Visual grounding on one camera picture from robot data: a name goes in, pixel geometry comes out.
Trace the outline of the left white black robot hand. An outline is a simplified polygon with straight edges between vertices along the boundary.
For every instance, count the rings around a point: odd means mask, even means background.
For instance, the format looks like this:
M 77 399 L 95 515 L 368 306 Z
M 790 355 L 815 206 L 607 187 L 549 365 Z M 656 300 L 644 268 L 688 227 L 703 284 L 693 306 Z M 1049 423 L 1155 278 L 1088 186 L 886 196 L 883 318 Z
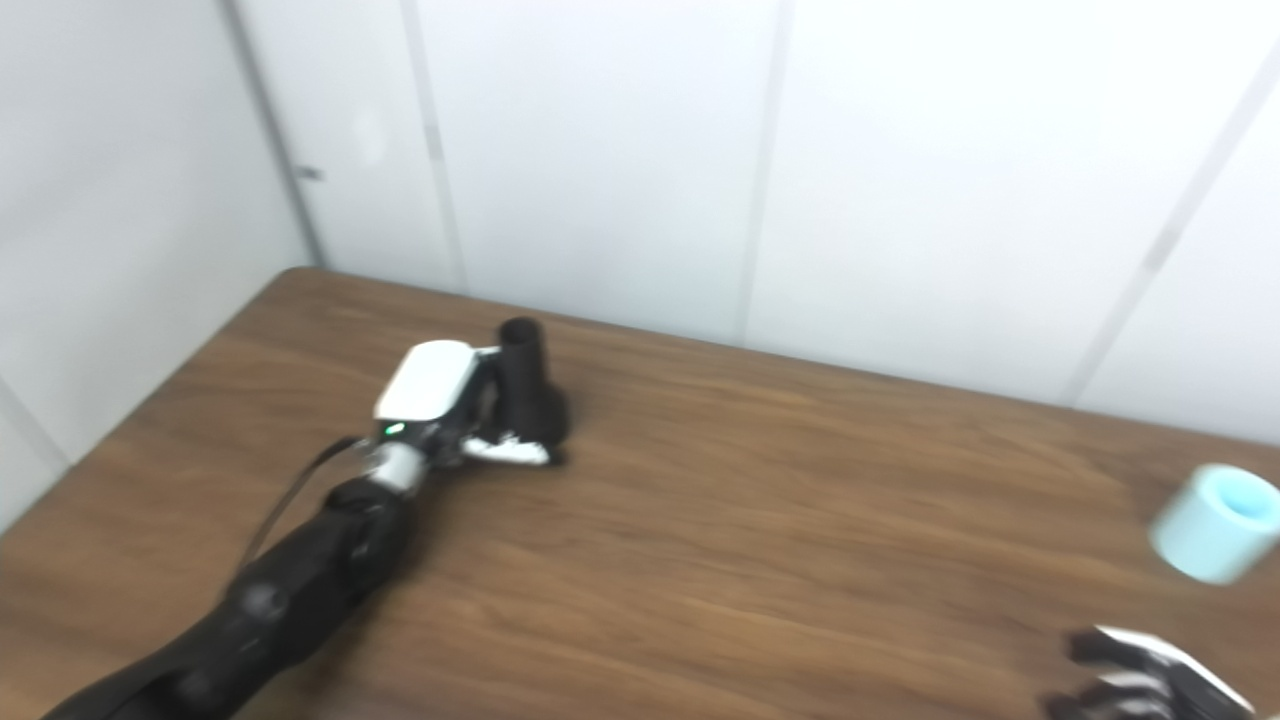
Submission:
M 494 347 L 436 340 L 413 346 L 378 400 L 376 446 L 403 445 L 430 468 L 474 459 L 525 466 L 564 461 L 568 410 L 539 338 Z

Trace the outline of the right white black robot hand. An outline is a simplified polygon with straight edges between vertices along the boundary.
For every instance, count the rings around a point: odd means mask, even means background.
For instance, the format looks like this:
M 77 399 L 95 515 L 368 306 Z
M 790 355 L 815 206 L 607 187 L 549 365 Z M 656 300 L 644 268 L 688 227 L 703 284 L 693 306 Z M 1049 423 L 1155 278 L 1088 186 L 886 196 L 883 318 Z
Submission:
M 1253 703 L 1167 641 L 1116 626 L 1066 637 L 1066 655 L 1096 679 L 1039 700 L 1046 719 L 1257 719 Z

